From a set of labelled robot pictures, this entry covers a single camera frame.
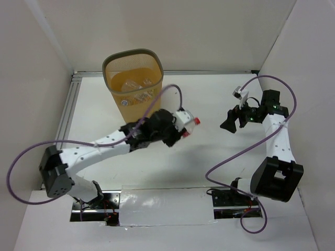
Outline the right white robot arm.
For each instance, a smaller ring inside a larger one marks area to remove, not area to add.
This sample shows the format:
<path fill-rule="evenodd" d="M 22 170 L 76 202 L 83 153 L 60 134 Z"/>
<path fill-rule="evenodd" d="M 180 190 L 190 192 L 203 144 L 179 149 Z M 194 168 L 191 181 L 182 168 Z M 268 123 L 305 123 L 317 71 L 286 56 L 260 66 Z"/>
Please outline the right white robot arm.
<path fill-rule="evenodd" d="M 304 168 L 296 163 L 292 154 L 288 123 L 288 108 L 280 104 L 280 92 L 265 90 L 258 107 L 248 105 L 248 90 L 237 87 L 233 95 L 240 100 L 239 104 L 227 113 L 227 119 L 220 125 L 231 133 L 236 133 L 236 121 L 243 128 L 247 123 L 259 123 L 265 135 L 279 132 L 266 141 L 266 158 L 253 174 L 250 191 L 254 195 L 273 200 L 288 202 L 300 182 Z"/>

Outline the white orange label bottle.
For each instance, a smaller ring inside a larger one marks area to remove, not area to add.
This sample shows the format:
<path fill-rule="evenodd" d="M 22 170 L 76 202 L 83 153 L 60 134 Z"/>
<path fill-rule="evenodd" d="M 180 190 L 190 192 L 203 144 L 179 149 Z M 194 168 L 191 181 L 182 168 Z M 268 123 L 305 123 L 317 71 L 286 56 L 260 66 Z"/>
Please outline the white orange label bottle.
<path fill-rule="evenodd" d="M 143 87 L 131 79 L 125 80 L 121 87 L 122 92 L 132 92 L 142 89 Z"/>

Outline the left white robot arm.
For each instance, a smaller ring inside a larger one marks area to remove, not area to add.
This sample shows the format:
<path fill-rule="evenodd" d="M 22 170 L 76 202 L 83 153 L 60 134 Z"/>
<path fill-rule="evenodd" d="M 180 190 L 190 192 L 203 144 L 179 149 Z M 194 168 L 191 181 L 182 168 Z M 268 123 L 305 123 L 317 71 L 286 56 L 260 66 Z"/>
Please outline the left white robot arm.
<path fill-rule="evenodd" d="M 90 146 L 58 150 L 46 148 L 40 163 L 40 173 L 49 198 L 69 195 L 92 209 L 103 204 L 104 194 L 99 184 L 77 176 L 81 170 L 105 159 L 144 149 L 162 141 L 172 147 L 187 135 L 186 125 L 193 116 L 184 109 L 170 113 L 159 109 L 143 121 L 130 122 Z"/>

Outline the red label red cap bottle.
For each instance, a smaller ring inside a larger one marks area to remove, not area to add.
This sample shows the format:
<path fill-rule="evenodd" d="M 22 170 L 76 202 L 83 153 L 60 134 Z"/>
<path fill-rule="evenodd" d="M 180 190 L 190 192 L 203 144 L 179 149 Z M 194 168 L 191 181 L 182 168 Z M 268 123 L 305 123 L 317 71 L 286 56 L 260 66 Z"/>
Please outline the red label red cap bottle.
<path fill-rule="evenodd" d="M 184 127 L 184 132 L 182 134 L 182 137 L 186 138 L 189 135 L 191 135 L 195 127 L 198 126 L 199 124 L 200 124 L 200 119 L 198 117 L 195 117 L 192 121 L 187 123 Z"/>

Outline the green plastic bottle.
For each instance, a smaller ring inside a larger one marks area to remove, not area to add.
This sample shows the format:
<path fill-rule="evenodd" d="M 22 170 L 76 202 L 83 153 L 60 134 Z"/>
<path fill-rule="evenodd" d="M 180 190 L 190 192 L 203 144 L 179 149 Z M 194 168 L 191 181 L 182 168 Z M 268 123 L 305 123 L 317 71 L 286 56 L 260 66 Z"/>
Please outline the green plastic bottle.
<path fill-rule="evenodd" d="M 148 94 L 150 95 L 150 98 L 154 100 L 157 95 L 159 94 L 160 90 L 159 89 L 151 89 L 148 91 Z"/>

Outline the clear bottle white cap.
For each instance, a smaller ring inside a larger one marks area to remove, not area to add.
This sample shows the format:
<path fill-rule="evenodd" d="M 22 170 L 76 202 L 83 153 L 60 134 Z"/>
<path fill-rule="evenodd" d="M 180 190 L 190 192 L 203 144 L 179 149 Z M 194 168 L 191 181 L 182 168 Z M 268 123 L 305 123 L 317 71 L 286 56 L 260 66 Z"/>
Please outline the clear bottle white cap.
<path fill-rule="evenodd" d="M 153 85 L 154 85 L 154 82 L 153 82 L 151 79 L 149 79 L 149 78 L 145 78 L 145 79 L 142 81 L 142 83 L 141 83 L 141 86 L 142 86 L 143 88 L 151 87 L 151 86 L 153 86 Z"/>

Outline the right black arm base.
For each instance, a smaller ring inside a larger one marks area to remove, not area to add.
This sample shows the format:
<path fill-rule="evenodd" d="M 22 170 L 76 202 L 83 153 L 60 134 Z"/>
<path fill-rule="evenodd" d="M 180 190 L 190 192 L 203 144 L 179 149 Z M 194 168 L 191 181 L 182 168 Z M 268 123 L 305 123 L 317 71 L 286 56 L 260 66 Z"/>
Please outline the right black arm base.
<path fill-rule="evenodd" d="M 213 202 L 214 219 L 261 218 L 259 203 L 231 189 L 210 188 L 206 191 Z"/>

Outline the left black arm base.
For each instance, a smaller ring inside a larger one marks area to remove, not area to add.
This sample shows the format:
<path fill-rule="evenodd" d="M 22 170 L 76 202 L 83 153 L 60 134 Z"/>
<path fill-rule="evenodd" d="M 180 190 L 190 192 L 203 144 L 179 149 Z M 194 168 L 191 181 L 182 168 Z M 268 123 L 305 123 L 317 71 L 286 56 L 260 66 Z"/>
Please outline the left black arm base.
<path fill-rule="evenodd" d="M 100 222 L 106 226 L 119 226 L 121 190 L 103 191 L 104 199 L 95 208 L 74 199 L 70 222 Z"/>

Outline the orange label yellow cap bottle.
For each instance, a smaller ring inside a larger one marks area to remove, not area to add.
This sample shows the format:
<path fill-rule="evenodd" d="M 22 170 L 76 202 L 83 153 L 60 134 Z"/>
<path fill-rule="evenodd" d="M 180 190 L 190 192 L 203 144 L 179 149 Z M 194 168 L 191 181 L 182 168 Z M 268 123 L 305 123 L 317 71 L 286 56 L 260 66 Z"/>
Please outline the orange label yellow cap bottle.
<path fill-rule="evenodd" d="M 138 103 L 143 103 L 143 102 L 150 101 L 150 100 L 152 99 L 152 95 L 149 94 L 149 93 L 135 94 L 135 95 L 134 95 L 134 99 L 135 99 Z"/>

